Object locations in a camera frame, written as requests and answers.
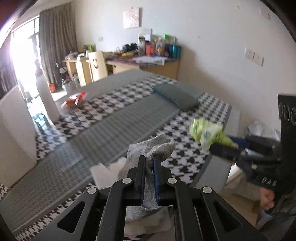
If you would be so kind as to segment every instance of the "metal rivet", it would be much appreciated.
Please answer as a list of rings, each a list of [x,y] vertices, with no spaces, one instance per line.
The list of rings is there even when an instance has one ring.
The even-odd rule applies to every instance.
[[[211,189],[210,187],[204,187],[204,188],[202,189],[202,191],[203,191],[204,193],[211,193],[211,192],[212,192],[212,189]]]
[[[123,182],[124,184],[129,184],[129,183],[131,183],[131,179],[130,179],[129,177],[126,177],[126,178],[124,178],[124,179],[122,180],[122,182]]]
[[[252,169],[252,170],[256,170],[257,167],[258,167],[258,166],[257,166],[256,164],[253,164],[253,165],[251,166],[251,169]]]
[[[177,179],[175,179],[173,177],[168,179],[168,183],[170,183],[170,184],[175,184],[176,182],[177,182]]]
[[[96,193],[96,188],[91,187],[91,188],[87,189],[87,192],[88,192],[89,194],[94,194],[94,193]]]

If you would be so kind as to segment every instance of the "curtain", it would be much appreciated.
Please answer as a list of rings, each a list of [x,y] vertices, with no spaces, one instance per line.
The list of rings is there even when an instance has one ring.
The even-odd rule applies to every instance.
[[[0,48],[0,99],[17,85],[10,53],[10,36],[9,34]]]
[[[59,69],[70,51],[77,51],[74,13],[71,3],[63,4],[40,13],[39,47],[41,64],[49,84],[61,87]]]

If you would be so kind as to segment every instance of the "desk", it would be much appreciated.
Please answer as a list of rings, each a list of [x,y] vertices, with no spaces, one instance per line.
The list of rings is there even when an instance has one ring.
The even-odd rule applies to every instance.
[[[91,73],[89,70],[89,64],[87,58],[77,58],[74,60],[63,61],[68,69],[70,78],[73,78],[74,74],[78,74],[79,82],[81,86],[85,86],[92,82]]]
[[[165,61],[165,65],[136,63],[133,58],[136,55],[123,57],[121,55],[106,55],[107,65],[112,65],[113,74],[118,74],[130,69],[141,69],[154,74],[160,74],[165,77],[176,80],[178,76],[179,59],[169,58]]]

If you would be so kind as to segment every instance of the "chair backrest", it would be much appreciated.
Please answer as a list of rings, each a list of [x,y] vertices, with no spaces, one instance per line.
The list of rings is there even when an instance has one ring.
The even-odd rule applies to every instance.
[[[108,70],[103,52],[88,53],[93,81],[100,80],[108,76]]]

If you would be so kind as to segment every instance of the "gray mat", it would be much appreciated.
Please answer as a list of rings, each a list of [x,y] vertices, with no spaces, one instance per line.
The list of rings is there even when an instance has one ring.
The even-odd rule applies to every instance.
[[[89,168],[115,161],[179,112],[153,94],[108,116],[63,144],[28,173],[0,203],[12,232],[28,226],[88,183]]]

